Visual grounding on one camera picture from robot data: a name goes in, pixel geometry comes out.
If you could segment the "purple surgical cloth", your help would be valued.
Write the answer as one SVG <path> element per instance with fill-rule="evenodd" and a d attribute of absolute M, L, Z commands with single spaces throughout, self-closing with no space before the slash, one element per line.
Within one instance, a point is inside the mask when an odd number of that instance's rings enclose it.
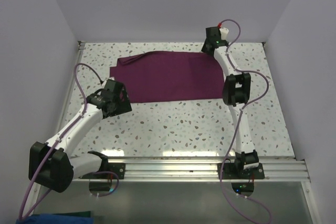
<path fill-rule="evenodd" d="M 202 52 L 152 51 L 122 57 L 110 76 L 125 84 L 132 103 L 220 99 L 224 75 Z"/>

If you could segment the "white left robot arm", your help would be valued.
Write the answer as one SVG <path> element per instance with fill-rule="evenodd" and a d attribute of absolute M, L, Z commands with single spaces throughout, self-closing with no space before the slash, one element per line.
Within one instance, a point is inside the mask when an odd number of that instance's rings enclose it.
<path fill-rule="evenodd" d="M 74 179 L 87 174 L 104 178 L 110 171 L 108 157 L 89 151 L 80 157 L 72 153 L 87 133 L 99 122 L 132 110 L 121 82 L 107 79 L 102 88 L 85 98 L 80 111 L 45 143 L 35 142 L 29 152 L 28 178 L 58 193 Z"/>

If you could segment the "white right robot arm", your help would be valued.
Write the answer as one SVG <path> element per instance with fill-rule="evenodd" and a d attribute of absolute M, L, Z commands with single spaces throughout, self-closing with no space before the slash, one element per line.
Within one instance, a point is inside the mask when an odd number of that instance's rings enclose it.
<path fill-rule="evenodd" d="M 224 75 L 223 102 L 228 106 L 234 123 L 235 159 L 226 162 L 219 174 L 225 179 L 247 179 L 258 170 L 259 158 L 255 150 L 247 115 L 243 107 L 250 99 L 251 76 L 238 70 L 228 51 L 227 28 L 206 28 L 202 52 L 211 55 L 219 63 Z"/>

